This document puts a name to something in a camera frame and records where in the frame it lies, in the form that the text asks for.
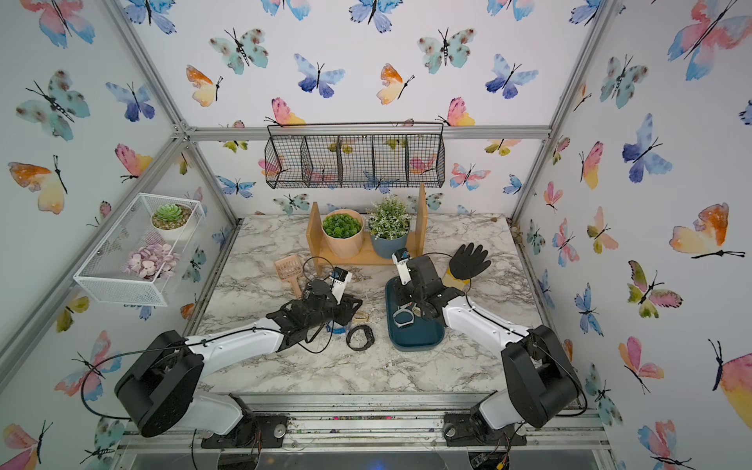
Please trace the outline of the beige watch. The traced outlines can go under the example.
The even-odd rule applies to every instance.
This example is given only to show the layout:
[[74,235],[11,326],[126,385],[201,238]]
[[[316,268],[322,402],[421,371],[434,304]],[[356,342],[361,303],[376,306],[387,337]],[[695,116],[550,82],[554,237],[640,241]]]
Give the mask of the beige watch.
[[352,318],[352,323],[356,325],[366,324],[369,322],[370,315],[365,311],[357,311]]

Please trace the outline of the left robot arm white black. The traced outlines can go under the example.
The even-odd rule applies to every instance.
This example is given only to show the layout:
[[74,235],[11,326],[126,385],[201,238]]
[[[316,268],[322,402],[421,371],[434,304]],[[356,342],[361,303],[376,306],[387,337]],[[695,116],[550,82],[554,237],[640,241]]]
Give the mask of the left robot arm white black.
[[303,344],[331,322],[352,320],[361,307],[340,282],[315,280],[300,299],[248,326],[193,337],[165,332],[117,382],[116,396],[144,438],[193,429],[209,433],[203,448],[278,448],[274,430],[286,418],[261,417],[239,396],[204,392],[200,383],[235,363]]

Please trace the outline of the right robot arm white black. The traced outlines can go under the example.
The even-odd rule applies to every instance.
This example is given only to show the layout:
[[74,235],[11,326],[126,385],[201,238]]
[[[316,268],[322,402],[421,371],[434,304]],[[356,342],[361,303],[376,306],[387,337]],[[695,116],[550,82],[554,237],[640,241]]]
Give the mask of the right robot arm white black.
[[395,325],[406,329],[414,314],[462,333],[503,363],[505,388],[468,413],[448,413],[443,435],[450,447],[523,446],[524,425],[540,429],[584,394],[558,337],[549,327],[526,328],[494,315],[465,292],[448,287],[427,256],[392,254],[399,286],[387,298]]

